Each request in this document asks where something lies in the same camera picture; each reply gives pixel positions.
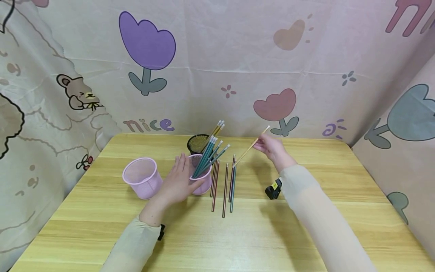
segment right hand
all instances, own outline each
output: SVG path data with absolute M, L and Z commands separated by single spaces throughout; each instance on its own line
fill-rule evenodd
M 298 163 L 292 158 L 284 148 L 282 141 L 272 138 L 269 135 L 262 134 L 253 146 L 255 149 L 263 152 L 273 162 L 276 170 L 280 173 L 283 169 L 297 165 Z

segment beige long sleeve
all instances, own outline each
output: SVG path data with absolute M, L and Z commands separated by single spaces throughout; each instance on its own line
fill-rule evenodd
M 288 167 L 280 176 L 285 200 L 310 233 L 329 272 L 376 271 L 349 224 L 305 167 Z
M 150 227 L 136 217 L 113 246 L 100 272 L 141 272 L 160 235 L 161 227 Z

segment nice text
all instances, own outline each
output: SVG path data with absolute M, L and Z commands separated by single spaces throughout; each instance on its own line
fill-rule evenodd
M 175 128 L 170 128 L 170 127 L 169 127 L 169 126 L 172 124 L 171 120 L 169 120 L 169 119 L 163 119 L 162 121 L 160 121 L 160 123 L 159 123 L 160 128 L 159 128 L 159 127 L 156 127 L 157 120 L 153 120 L 153 121 L 151 121 L 151 122 L 150 122 L 150 126 L 148 126 L 148 125 L 145 123 L 145 119 L 139 119 L 139 122 L 142 123 L 142 126 L 143 126 L 147 131 L 151 131 L 150 127 L 151 127 L 153 130 L 155 130 L 155 131 L 159 131 L 159 130 L 162 130 L 162 129 L 164 129 L 164 130 L 166 130 L 166 131 L 174 131 L 174 130 L 175 130 Z M 128 128 L 131 130 L 131 132 L 136 132 L 136 131 L 133 129 L 133 127 L 131 126 L 132 124 L 136 125 L 136 128 L 138 129 L 138 131 L 140 131 L 140 132 L 143 132 L 143 131 L 144 131 L 144 130 L 142 129 L 142 127 L 141 127 L 141 126 L 140 126 L 136 121 L 130 120 L 130 121 L 124 121 L 123 123 L 126 124 L 126 125 L 128 126 Z

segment wooden table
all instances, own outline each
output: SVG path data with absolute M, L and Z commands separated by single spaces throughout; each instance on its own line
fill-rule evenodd
M 133 159 L 151 157 L 164 178 L 189 136 L 119 134 L 105 147 L 11 272 L 96 272 L 126 225 L 143 208 L 121 178 Z M 164 219 L 144 271 L 326 271 L 311 238 L 280 196 L 264 189 L 277 178 L 260 152 L 238 165 L 234 212 L 222 218 L 225 163 L 252 138 L 221 137 L 231 148 L 221 157 L 216 210 L 209 194 L 191 196 Z M 286 149 L 317 178 L 349 222 L 379 271 L 435 271 L 385 195 L 350 148 L 336 140 L 283 139 Z

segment tape measure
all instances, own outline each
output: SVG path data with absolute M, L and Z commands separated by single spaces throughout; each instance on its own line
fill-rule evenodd
M 281 193 L 282 182 L 281 179 L 277 179 L 272 183 L 272 185 L 268 186 L 264 191 L 270 200 L 277 199 L 279 193 Z

